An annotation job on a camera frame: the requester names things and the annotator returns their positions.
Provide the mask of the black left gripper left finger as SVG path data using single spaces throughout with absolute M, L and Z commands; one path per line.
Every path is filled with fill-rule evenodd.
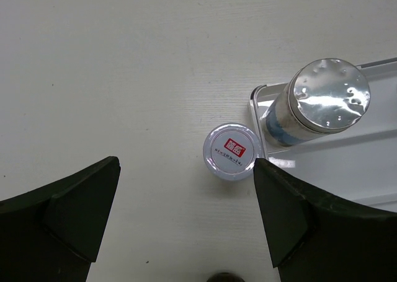
M 109 156 L 30 192 L 1 201 L 1 281 L 86 281 L 117 190 Z

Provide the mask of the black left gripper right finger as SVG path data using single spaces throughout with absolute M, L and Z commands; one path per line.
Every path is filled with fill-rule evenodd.
M 396 213 L 302 181 L 266 159 L 254 186 L 282 281 L 395 281 Z

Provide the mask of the white-lid spice jar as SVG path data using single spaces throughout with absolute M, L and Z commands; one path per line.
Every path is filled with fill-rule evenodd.
M 250 128 L 240 123 L 224 123 L 205 138 L 203 159 L 207 168 L 226 181 L 240 181 L 253 174 L 257 158 L 264 157 L 262 143 Z

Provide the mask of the silver-lid blue-label bottle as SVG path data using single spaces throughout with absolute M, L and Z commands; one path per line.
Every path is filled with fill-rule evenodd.
M 263 117 L 266 140 L 290 147 L 355 125 L 370 105 L 363 72 L 339 58 L 313 61 L 297 72 Z

